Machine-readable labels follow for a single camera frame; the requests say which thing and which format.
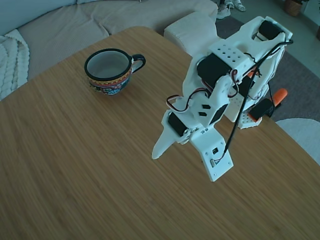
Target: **sofa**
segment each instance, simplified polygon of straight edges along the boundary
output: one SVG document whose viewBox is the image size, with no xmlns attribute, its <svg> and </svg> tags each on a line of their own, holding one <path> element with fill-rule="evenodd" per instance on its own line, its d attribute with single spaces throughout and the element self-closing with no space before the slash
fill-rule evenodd
<svg viewBox="0 0 320 240">
<path fill-rule="evenodd" d="M 211 0 L 102 0 L 83 4 L 77 0 L 1 0 L 0 36 L 19 30 L 30 50 L 30 80 L 126 28 L 145 26 L 162 34 L 165 27 L 197 11 L 215 18 L 218 7 Z"/>
</svg>

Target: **white knit blanket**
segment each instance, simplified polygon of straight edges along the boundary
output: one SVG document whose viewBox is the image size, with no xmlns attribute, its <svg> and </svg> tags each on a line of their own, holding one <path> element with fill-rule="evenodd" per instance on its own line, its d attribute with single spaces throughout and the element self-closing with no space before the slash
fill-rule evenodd
<svg viewBox="0 0 320 240">
<path fill-rule="evenodd" d="M 18 30 L 0 36 L 0 100 L 27 82 L 29 55 Z"/>
</svg>

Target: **mug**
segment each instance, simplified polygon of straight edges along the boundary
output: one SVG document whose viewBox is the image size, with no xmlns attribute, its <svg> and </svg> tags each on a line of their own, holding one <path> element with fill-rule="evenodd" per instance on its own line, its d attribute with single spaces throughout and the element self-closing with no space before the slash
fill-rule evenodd
<svg viewBox="0 0 320 240">
<path fill-rule="evenodd" d="M 84 71 L 90 86 L 106 95 L 115 95 L 127 86 L 131 75 L 146 64 L 141 54 L 107 48 L 95 52 L 85 61 Z"/>
</svg>

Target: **sneaker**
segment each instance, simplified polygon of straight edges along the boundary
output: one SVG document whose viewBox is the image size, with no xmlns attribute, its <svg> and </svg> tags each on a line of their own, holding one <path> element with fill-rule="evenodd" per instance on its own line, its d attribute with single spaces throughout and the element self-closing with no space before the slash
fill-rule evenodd
<svg viewBox="0 0 320 240">
<path fill-rule="evenodd" d="M 224 4 L 229 7 L 230 9 L 234 9 L 235 8 L 235 5 L 234 3 L 232 2 L 232 0 L 225 0 L 224 1 Z"/>
<path fill-rule="evenodd" d="M 235 8 L 238 9 L 240 12 L 246 11 L 246 7 L 242 4 L 241 0 L 232 0 L 232 4 L 234 4 Z"/>
<path fill-rule="evenodd" d="M 221 20 L 226 17 L 229 17 L 230 15 L 231 15 L 230 8 L 227 7 L 225 4 L 220 4 L 216 18 Z"/>
</svg>

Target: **white 3d-printed robot arm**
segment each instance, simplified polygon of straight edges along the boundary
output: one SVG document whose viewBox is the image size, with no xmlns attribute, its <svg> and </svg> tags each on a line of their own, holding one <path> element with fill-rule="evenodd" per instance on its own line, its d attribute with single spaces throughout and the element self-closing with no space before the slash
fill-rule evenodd
<svg viewBox="0 0 320 240">
<path fill-rule="evenodd" d="M 285 46 L 271 50 L 291 37 L 292 33 L 272 18 L 256 17 L 234 35 L 213 43 L 207 55 L 195 56 L 182 85 L 183 96 L 174 97 L 173 104 L 167 100 L 170 110 L 162 118 L 164 129 L 153 148 L 152 158 L 159 158 L 175 142 L 190 141 L 199 151 L 211 181 L 228 171 L 233 162 L 228 145 L 214 128 L 215 123 L 223 114 L 235 122 L 245 91 L 249 97 L 240 113 L 239 127 L 257 126 L 261 122 L 261 119 L 249 120 L 245 110 L 266 95 Z M 254 77 L 251 79 L 248 74 L 267 54 L 270 57 L 259 66 L 262 75 L 253 81 Z"/>
</svg>

